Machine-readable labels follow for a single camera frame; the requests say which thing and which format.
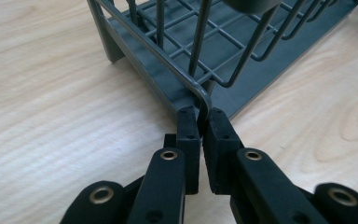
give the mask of wire grid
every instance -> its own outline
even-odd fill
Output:
[[[267,30],[264,32],[261,37],[259,43],[266,42],[265,40],[271,39],[275,36],[283,21],[293,9],[293,5],[296,3],[296,0],[288,0],[284,1],[279,5],[279,10],[275,13],[273,19],[268,24]],[[308,16],[315,20],[318,17],[318,14],[321,14],[323,10],[332,3],[331,0],[313,0],[313,1],[305,1],[305,4],[301,7],[300,11],[296,14],[297,22],[293,22],[291,24],[291,28],[288,30],[295,30],[295,26],[300,22],[300,19],[304,17],[304,13],[312,7],[312,4],[316,7],[319,7],[317,10],[312,10],[313,17],[311,17],[310,13]],[[171,13],[165,13],[165,22],[164,22],[164,38],[168,39],[169,42],[164,41],[164,50],[169,53],[170,57],[174,60],[177,60],[179,64],[186,70],[188,67],[190,57],[191,57],[191,49],[194,44],[194,34],[196,33],[196,23],[197,18],[200,15],[200,3],[199,1],[194,0],[167,0],[165,2],[165,7]],[[225,12],[229,11],[229,13],[225,13],[226,15],[219,15],[220,8],[225,7]],[[156,2],[152,2],[142,7],[137,7],[137,13],[145,20],[149,31],[145,32],[145,35],[149,38],[155,38],[157,34],[157,13],[156,13]],[[213,78],[227,78],[227,74],[219,74],[219,70],[229,64],[235,64],[236,61],[239,60],[240,56],[243,54],[243,51],[247,47],[247,41],[249,41],[255,27],[258,23],[260,23],[261,15],[246,15],[240,12],[237,12],[226,4],[224,4],[221,0],[212,1],[212,7],[210,16],[207,20],[206,32],[203,37],[203,46],[201,49],[201,55],[198,60],[198,68],[195,75],[195,79],[200,83],[204,83],[211,77]],[[238,25],[233,26],[233,24],[240,23],[240,27],[243,26],[243,31],[233,31],[231,28],[238,28]],[[184,38],[184,34],[191,34],[187,38]],[[206,46],[205,43],[208,40],[213,38],[219,39],[218,42],[226,43],[225,46],[214,46],[213,43],[209,46]],[[213,57],[203,57],[205,53],[208,53],[208,48],[223,48],[222,53],[213,53]],[[264,46],[263,49],[260,47],[256,47],[256,52],[261,52],[260,55],[263,55],[268,48],[268,45]],[[252,59],[256,61],[260,58],[254,52],[251,56]]]

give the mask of wire rack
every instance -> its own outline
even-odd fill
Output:
[[[89,0],[108,59],[126,56],[175,115],[233,118],[357,5],[352,0]]]

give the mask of wood grain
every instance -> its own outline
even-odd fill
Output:
[[[300,187],[358,190],[358,8],[232,123]],[[86,1],[0,1],[0,223],[59,223],[87,185],[143,175],[173,132],[127,59],[106,60]],[[234,223],[203,160],[200,189],[186,223]]]

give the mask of wooden table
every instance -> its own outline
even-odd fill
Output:
[[[358,190],[358,8],[232,123],[301,188]],[[0,1],[0,223],[59,223],[87,185],[143,175],[174,132],[128,60],[105,58],[85,0]],[[202,159],[186,223],[233,222]]]

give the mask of dish rack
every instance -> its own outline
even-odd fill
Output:
[[[358,4],[127,0],[121,12],[112,0],[88,1],[107,58],[126,56],[172,115],[193,105],[199,123],[212,107],[232,119]]]

